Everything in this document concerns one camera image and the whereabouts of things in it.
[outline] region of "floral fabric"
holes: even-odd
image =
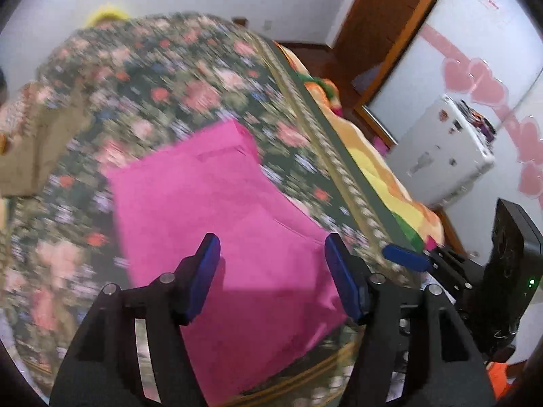
[[[18,354],[45,394],[100,289],[110,282],[131,286],[105,174],[215,121],[236,118],[253,134],[264,174],[293,203],[339,232],[372,268],[410,282],[380,257],[391,240],[385,220],[364,198],[342,162],[348,153],[336,152],[340,141],[287,67],[271,42],[217,17],[188,13],[79,31],[37,70],[42,88],[35,103],[68,105],[81,84],[92,113],[43,190],[12,200],[4,233],[5,315]],[[141,326],[137,332],[142,379],[156,398]],[[336,329],[234,403],[331,402],[348,381],[356,338],[352,326]],[[303,378],[292,379],[300,373]]]

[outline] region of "pink garment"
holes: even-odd
[[[173,271],[207,232],[222,259],[202,313],[182,328],[207,402],[221,404],[313,348],[345,319],[326,232],[262,174],[227,121],[108,174],[135,286]]]

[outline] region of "heart decoration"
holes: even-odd
[[[468,73],[473,77],[474,87],[471,99],[478,104],[497,107],[507,103],[507,87],[493,77],[488,64],[480,58],[474,58],[468,66]]]
[[[528,197],[543,194],[543,172],[532,162],[527,162],[520,173],[519,191]]]
[[[517,147],[519,162],[543,164],[543,141],[540,139],[538,123],[533,118],[524,118],[520,123],[520,138]]]
[[[468,72],[468,62],[446,58],[442,68],[445,86],[448,92],[467,93],[473,87],[474,79]]]

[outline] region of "screw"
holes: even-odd
[[[385,276],[383,274],[379,274],[378,272],[375,274],[370,275],[370,281],[374,284],[383,284],[387,281],[385,279]]]
[[[162,274],[158,279],[161,283],[168,284],[175,280],[175,275],[173,275],[171,272],[167,272]]]
[[[102,289],[102,292],[104,292],[105,295],[113,295],[117,292],[117,285],[115,283],[107,284],[104,286],[104,289]]]
[[[430,293],[432,293],[433,295],[440,295],[441,293],[443,293],[442,287],[436,285],[435,283],[428,285],[428,291],[430,291]]]

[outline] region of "small white refrigerator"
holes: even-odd
[[[412,199],[429,208],[446,207],[494,165],[491,142],[463,111],[465,104],[443,95],[386,157]]]

